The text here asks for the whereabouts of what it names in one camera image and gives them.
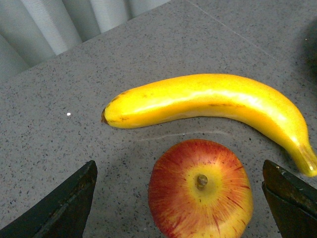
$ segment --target apple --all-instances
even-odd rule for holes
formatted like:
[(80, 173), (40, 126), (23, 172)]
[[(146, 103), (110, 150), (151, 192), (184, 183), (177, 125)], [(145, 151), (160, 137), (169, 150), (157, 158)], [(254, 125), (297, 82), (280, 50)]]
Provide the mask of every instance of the apple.
[(168, 149), (154, 165), (148, 195), (154, 223), (168, 238), (239, 238), (253, 213), (240, 160), (209, 140)]

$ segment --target curtain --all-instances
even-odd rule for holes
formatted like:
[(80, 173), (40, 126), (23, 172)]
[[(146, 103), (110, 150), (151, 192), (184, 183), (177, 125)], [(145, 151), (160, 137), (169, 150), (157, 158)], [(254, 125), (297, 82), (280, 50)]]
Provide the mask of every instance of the curtain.
[(8, 79), (169, 0), (0, 0), (0, 78)]

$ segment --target apple stem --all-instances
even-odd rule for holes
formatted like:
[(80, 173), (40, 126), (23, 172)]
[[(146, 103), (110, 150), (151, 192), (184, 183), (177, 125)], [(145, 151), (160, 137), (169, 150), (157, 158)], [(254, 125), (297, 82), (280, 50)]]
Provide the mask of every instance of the apple stem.
[(202, 190), (208, 183), (208, 178), (205, 175), (198, 175), (197, 177), (197, 188)]

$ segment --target countertop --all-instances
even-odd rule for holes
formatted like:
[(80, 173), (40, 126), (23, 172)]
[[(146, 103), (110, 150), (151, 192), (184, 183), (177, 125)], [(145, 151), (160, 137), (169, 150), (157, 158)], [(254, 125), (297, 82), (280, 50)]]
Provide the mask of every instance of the countertop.
[(292, 100), (316, 151), (316, 9), (316, 0), (172, 0), (1, 82), (0, 229), (95, 160), (84, 237), (163, 237), (147, 203), (153, 165), (173, 144), (204, 138), (231, 149), (250, 178), (255, 210), (242, 237), (280, 238), (261, 188), (264, 160), (314, 187), (317, 179), (301, 175), (276, 143), (230, 119), (117, 129), (101, 123), (101, 112), (120, 92), (146, 83), (237, 74)]

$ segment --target yellow banana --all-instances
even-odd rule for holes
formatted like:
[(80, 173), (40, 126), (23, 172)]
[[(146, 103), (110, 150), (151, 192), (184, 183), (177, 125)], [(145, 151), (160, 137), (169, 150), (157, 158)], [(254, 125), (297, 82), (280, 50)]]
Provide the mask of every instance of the yellow banana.
[(302, 173), (317, 175), (317, 156), (298, 108), (277, 90), (249, 78), (194, 74), (143, 85), (116, 96), (102, 121), (137, 128), (197, 116), (244, 122), (284, 147)]

